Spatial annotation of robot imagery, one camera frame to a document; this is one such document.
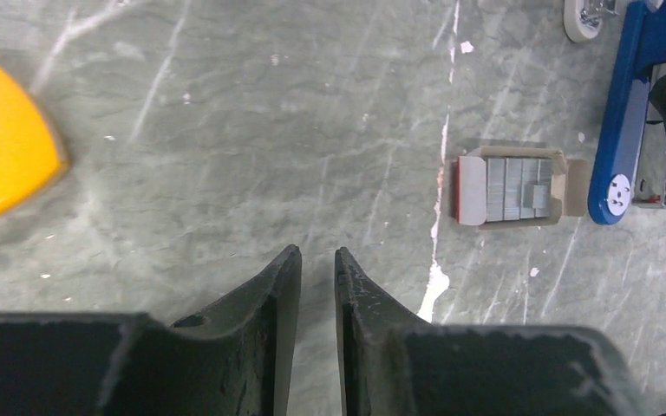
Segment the grey staple strips tray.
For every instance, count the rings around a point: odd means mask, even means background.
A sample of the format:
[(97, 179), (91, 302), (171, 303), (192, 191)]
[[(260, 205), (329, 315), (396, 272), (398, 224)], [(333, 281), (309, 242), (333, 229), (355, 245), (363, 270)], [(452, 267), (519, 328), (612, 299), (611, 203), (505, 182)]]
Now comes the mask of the grey staple strips tray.
[(480, 146), (451, 169), (451, 215), (481, 231), (555, 225), (587, 212), (589, 163), (559, 150)]

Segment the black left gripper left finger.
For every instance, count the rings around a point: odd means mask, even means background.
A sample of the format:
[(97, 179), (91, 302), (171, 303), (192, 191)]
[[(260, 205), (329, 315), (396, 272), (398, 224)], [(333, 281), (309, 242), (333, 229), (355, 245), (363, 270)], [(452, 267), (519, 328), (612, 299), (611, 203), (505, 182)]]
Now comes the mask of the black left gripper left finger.
[(283, 415), (302, 256), (165, 325), (144, 313), (0, 313), (0, 415)]

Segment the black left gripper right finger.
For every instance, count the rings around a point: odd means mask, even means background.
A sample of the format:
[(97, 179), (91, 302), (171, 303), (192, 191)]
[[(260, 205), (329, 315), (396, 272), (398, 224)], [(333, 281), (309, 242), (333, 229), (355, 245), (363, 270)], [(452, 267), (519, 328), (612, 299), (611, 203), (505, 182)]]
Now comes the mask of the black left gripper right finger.
[(437, 325), (346, 248), (335, 254), (346, 415), (646, 415), (623, 356), (593, 328)]

